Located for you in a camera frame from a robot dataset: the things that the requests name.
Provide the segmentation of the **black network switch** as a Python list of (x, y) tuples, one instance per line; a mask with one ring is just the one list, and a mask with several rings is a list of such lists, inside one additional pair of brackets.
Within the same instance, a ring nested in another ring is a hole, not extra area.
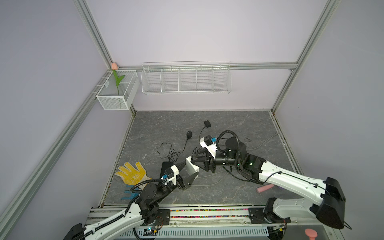
[(172, 177), (174, 177), (174, 171), (172, 169), (173, 166), (174, 166), (173, 162), (162, 162), (160, 179), (170, 180)]

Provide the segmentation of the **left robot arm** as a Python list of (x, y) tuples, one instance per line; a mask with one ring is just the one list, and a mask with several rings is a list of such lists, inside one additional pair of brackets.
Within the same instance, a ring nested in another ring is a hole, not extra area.
[(83, 226), (81, 223), (74, 225), (64, 237), (65, 240), (113, 240), (122, 233), (138, 228), (141, 225), (150, 225), (156, 221), (159, 203), (175, 189), (188, 189), (198, 173), (183, 179), (175, 178), (176, 183), (165, 180), (146, 180), (132, 187), (136, 190), (146, 184), (139, 195), (130, 200), (128, 206), (95, 224)]

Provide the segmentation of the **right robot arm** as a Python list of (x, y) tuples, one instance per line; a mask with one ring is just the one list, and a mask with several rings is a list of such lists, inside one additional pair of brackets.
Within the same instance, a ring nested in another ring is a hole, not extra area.
[(201, 138), (200, 146), (199, 152), (186, 159), (189, 175), (199, 170), (214, 173), (217, 166), (232, 166), (245, 181), (272, 184), (300, 196), (291, 200), (269, 198), (263, 210), (266, 222), (310, 218), (334, 229), (350, 227), (345, 222), (346, 197), (338, 180), (306, 177), (249, 154), (246, 145), (230, 130), (218, 138)]

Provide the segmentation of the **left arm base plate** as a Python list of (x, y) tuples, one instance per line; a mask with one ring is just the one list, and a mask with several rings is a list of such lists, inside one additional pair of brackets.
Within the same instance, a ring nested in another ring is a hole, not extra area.
[(171, 220), (170, 209), (159, 209), (153, 219), (150, 221), (151, 226), (168, 226)]

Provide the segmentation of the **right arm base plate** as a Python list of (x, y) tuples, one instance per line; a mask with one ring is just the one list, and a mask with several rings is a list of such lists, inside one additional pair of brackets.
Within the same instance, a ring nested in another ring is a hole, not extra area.
[(280, 218), (273, 212), (264, 212), (264, 208), (248, 208), (249, 218), (252, 224), (288, 224), (290, 218)]

